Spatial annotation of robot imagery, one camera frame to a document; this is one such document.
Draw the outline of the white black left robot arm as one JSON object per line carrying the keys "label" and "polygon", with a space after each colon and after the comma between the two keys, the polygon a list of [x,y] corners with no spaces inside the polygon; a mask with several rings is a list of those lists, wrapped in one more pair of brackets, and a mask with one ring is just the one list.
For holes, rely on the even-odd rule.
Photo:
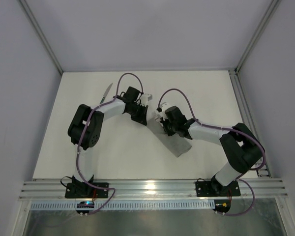
{"label": "white black left robot arm", "polygon": [[76,179],[91,185],[93,174],[88,167],[92,157],[89,152],[100,139],[103,123],[115,116],[129,114],[132,121],[146,126],[151,100],[151,94],[129,87],[126,92],[97,106],[79,105],[67,131],[71,143],[76,146]]}

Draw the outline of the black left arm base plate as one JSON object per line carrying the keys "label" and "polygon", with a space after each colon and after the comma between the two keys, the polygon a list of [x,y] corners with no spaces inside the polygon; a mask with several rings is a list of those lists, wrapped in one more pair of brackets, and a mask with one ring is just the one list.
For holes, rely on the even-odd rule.
{"label": "black left arm base plate", "polygon": [[66,199],[92,198],[92,199],[107,199],[109,184],[107,182],[93,182],[93,177],[88,183],[96,186],[96,188],[89,186],[85,182],[77,180],[74,176],[70,177],[71,182],[64,184],[62,180],[60,183],[66,187]]}

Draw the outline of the green handled fork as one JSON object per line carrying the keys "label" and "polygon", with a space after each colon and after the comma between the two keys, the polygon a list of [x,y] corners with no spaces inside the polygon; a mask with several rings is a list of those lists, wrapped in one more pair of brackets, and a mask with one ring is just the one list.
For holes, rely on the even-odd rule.
{"label": "green handled fork", "polygon": [[152,113],[153,118],[156,122],[160,122],[162,120],[162,116],[160,115],[160,113],[158,111],[154,111]]}

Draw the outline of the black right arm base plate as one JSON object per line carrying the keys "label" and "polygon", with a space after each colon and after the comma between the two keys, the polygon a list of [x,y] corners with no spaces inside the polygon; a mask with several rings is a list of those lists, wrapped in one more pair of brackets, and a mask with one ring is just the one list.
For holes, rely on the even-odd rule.
{"label": "black right arm base plate", "polygon": [[239,184],[237,181],[232,181],[227,186],[223,186],[216,180],[211,181],[198,179],[195,181],[195,191],[197,197],[241,196]]}

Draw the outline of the grey cloth napkin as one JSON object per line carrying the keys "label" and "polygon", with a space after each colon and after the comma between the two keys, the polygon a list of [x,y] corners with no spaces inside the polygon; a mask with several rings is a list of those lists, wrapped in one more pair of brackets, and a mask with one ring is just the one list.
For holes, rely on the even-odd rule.
{"label": "grey cloth napkin", "polygon": [[176,158],[187,153],[192,148],[192,145],[178,134],[168,136],[162,125],[156,122],[153,117],[147,121],[147,128]]}

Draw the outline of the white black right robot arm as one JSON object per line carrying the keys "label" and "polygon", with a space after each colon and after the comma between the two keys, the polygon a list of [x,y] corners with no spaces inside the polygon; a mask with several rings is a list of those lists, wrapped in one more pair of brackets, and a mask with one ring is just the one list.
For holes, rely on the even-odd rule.
{"label": "white black right robot arm", "polygon": [[235,179],[265,157],[265,149],[243,123],[231,127],[201,124],[195,118],[187,119],[177,106],[166,103],[157,108],[156,116],[169,137],[178,135],[178,139],[202,140],[222,147],[228,162],[210,180],[210,190],[216,196],[224,194]]}

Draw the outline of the green handled knife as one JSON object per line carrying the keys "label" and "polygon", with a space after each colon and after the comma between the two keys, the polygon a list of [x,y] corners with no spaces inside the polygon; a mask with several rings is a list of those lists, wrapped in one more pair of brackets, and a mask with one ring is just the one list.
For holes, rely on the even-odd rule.
{"label": "green handled knife", "polygon": [[113,83],[109,84],[108,87],[106,88],[106,90],[105,90],[105,92],[104,92],[104,94],[102,96],[102,99],[100,101],[100,104],[103,104],[104,103],[104,101],[105,101],[105,99],[106,99],[106,97],[107,97],[107,95],[108,95],[108,93],[109,93],[112,85],[113,85]]}

